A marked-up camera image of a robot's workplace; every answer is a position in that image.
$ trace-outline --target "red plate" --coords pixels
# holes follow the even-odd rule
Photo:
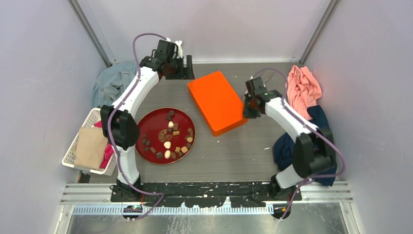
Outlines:
[[[172,133],[168,132],[168,123],[167,116],[169,111],[174,111],[174,115],[172,116],[171,121],[173,123],[178,123],[178,131],[179,135],[173,136]],[[192,123],[192,120],[187,116],[184,112],[174,109],[174,108],[161,108],[150,112],[149,114],[145,115],[138,123],[139,127],[139,139],[136,143],[136,150],[138,153],[149,162],[156,163],[156,164],[169,164],[176,162],[186,156],[188,152],[179,157],[176,153],[176,158],[168,158],[164,157],[165,151],[167,150],[164,147],[165,141],[171,142],[170,151],[175,152],[176,147],[184,147],[188,144],[185,137],[188,135],[188,129],[191,128],[193,130],[193,141],[192,145],[195,141],[195,126]],[[150,141],[150,145],[148,146],[153,147],[156,152],[162,152],[162,158],[157,158],[156,153],[153,153],[151,150],[145,151],[146,145],[142,143],[143,137],[146,134],[146,140]]]

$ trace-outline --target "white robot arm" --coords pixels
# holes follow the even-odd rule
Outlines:
[[[276,91],[267,91],[260,77],[247,81],[243,116],[257,118],[267,114],[273,118],[295,142],[292,165],[271,178],[270,186],[273,192],[280,192],[301,182],[305,178],[330,169],[336,164],[335,151],[323,140],[317,138],[308,128],[333,142],[333,135],[329,128],[320,129],[299,115],[290,105],[282,103],[282,95]],[[304,124],[295,119],[287,110],[294,113]]]
[[[192,57],[187,56],[187,66],[184,67],[184,57],[181,47],[182,41],[170,42],[159,40],[158,47],[151,56],[146,56],[139,64],[140,77],[134,77],[124,93],[112,106],[103,106],[100,110],[103,134],[109,138],[108,120],[114,107],[122,104],[115,112],[111,121],[112,135],[120,152],[119,163],[123,175],[129,183],[141,189],[140,175],[136,167],[135,144],[139,137],[139,129],[133,117],[149,91],[165,76],[166,79],[194,79]],[[133,201],[140,196],[130,188],[128,182],[118,174],[116,185],[112,188],[111,201]]]

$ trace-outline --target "white wall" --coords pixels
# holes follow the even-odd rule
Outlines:
[[[133,38],[156,32],[204,62],[300,60],[330,0],[78,0],[110,59],[133,60]],[[156,48],[140,39],[138,57]]]
[[[341,1],[307,65],[367,234],[413,229],[413,1]]]
[[[104,63],[66,0],[1,1],[1,233],[51,233]]]

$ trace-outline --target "metal floor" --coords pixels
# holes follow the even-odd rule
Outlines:
[[[280,220],[270,214],[239,215],[162,215],[148,216],[127,223],[121,216],[72,216],[68,234],[151,233],[151,234],[347,234],[338,203],[294,204],[293,215]]]
[[[296,63],[237,63],[237,64],[195,64],[195,77],[203,77],[221,71],[243,101],[245,81],[264,67],[273,67],[286,73]],[[269,77],[271,71],[263,75]],[[267,82],[267,88],[285,90],[284,78],[274,74]],[[155,165],[136,159],[142,182],[203,182],[203,181],[261,181],[269,180],[277,172],[271,148],[285,133],[277,122],[267,116],[250,119],[219,137],[213,137],[204,119],[192,101],[186,80],[161,80],[147,95],[135,117],[138,122],[152,110],[173,107],[185,111],[195,124],[196,140],[190,153],[182,160],[169,165]],[[93,174],[90,183],[112,183],[112,176]]]

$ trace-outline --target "laundry basket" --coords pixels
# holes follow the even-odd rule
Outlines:
[[[100,108],[93,108],[88,117],[86,118],[85,122],[82,124],[82,127],[91,128],[94,126],[95,123],[100,121]],[[76,134],[75,139],[73,140],[72,144],[70,145],[69,149],[66,152],[65,157],[62,160],[62,164],[67,167],[76,168],[82,171],[95,173],[99,175],[106,175],[111,176],[114,169],[116,168],[116,158],[114,155],[111,156],[108,165],[105,169],[94,170],[90,168],[79,167],[75,165],[76,156],[73,153],[73,146],[77,144],[77,140],[79,139],[79,133]]]

